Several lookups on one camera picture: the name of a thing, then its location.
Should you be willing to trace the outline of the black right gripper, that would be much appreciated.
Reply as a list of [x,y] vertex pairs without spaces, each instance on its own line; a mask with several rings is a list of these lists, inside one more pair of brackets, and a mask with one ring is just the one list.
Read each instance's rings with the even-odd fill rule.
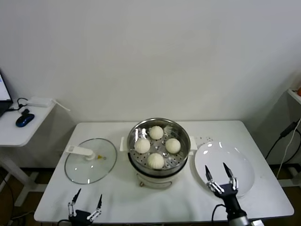
[[223,163],[223,166],[230,180],[230,184],[218,185],[216,182],[214,182],[209,168],[205,165],[207,178],[206,185],[213,193],[217,192],[217,197],[223,200],[226,207],[227,218],[246,217],[247,214],[241,209],[236,197],[238,193],[238,180],[233,175],[231,169],[226,165],[226,163]]

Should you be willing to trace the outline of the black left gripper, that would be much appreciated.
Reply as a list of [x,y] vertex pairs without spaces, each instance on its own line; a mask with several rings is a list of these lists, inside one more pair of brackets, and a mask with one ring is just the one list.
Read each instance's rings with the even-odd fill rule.
[[101,214],[102,206],[102,194],[100,195],[99,202],[94,212],[86,212],[82,210],[74,210],[74,205],[80,194],[81,188],[74,195],[71,202],[68,203],[69,221],[72,226],[90,226],[92,224],[91,220],[95,220]]

